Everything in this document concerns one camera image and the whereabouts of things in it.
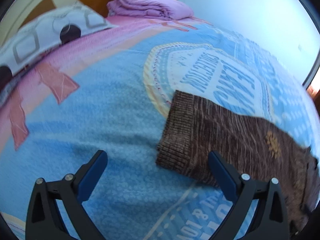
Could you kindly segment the pink bed sheet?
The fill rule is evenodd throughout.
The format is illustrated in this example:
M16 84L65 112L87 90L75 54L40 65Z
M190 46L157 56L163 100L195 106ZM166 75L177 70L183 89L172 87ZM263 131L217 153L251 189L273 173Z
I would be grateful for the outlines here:
M11 110L18 108L28 113L49 95L61 104L81 86L75 75L93 63L155 34L169 30L189 32L199 22L194 17L164 21L125 16L112 16L109 21L116 27L79 38L46 54L1 103L1 113L8 117Z

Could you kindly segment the folded purple quilt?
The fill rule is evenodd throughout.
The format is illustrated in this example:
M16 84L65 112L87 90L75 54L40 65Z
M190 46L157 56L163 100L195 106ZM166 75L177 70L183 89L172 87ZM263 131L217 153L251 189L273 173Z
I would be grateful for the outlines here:
M194 15L191 7L178 0L112 0L107 3L112 15L181 20Z

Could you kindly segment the brown knitted sweater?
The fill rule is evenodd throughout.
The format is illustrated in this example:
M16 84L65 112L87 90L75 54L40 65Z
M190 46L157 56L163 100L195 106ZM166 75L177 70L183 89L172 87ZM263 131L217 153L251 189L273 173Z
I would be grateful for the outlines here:
M238 172L280 182L290 231L302 230L319 193L318 160L273 123L238 115L212 101L176 91L157 147L156 163L216 186L208 154L218 152Z

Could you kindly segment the blue printed bed blanket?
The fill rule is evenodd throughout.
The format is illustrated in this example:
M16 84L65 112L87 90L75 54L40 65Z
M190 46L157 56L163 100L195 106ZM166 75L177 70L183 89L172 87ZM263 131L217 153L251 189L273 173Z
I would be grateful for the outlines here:
M319 117L300 82L253 41L203 20L74 78L81 86L61 104L49 95L28 113L1 113L1 214L19 239L35 181L60 180L98 150L108 165L84 208L106 239L208 239L231 203L156 164L176 90L263 117L319 156Z

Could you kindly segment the white patterned pillow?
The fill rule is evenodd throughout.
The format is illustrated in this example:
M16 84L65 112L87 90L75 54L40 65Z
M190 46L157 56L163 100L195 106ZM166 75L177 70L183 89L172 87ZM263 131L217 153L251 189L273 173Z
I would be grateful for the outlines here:
M44 52L115 25L83 4L48 11L24 25L1 47L1 66L16 75Z

